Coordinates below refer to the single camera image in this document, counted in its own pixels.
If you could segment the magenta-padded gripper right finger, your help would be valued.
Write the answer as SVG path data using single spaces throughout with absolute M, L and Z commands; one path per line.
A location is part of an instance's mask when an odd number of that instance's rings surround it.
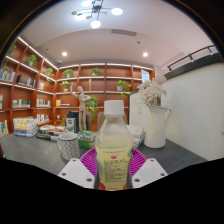
M 133 148 L 129 163 L 129 175 L 131 186 L 141 188 L 167 176 L 167 172 L 155 158 L 147 159 L 138 149 Z

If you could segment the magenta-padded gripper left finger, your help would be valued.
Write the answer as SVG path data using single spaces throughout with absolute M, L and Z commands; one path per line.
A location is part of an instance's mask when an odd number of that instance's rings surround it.
M 72 158 L 58 176 L 81 187 L 93 189 L 97 173 L 96 149 L 92 148 L 79 159 Z

